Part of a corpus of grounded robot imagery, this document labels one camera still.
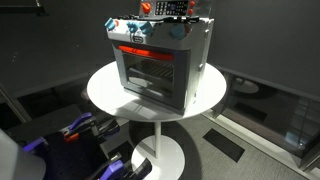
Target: oven door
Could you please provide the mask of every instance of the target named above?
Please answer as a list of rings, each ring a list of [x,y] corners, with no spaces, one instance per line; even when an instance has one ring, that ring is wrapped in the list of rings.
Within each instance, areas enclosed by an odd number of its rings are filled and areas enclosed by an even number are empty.
[[[153,101],[155,103],[184,109],[184,67],[187,66],[180,62],[178,67],[175,59],[181,53],[161,48],[146,50],[128,46],[119,46],[118,50],[121,56],[117,58],[121,83],[127,90],[141,98],[156,100]]]

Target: gray floor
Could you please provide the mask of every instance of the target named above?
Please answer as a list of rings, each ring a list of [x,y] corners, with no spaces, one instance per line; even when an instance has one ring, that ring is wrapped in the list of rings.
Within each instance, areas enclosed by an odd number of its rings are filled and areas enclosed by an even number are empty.
[[[211,128],[245,149],[238,163],[203,139]],[[151,123],[133,122],[131,129],[134,142],[153,134]],[[183,180],[306,179],[202,115],[162,123],[162,134],[175,139],[185,153],[186,165],[180,178]]]

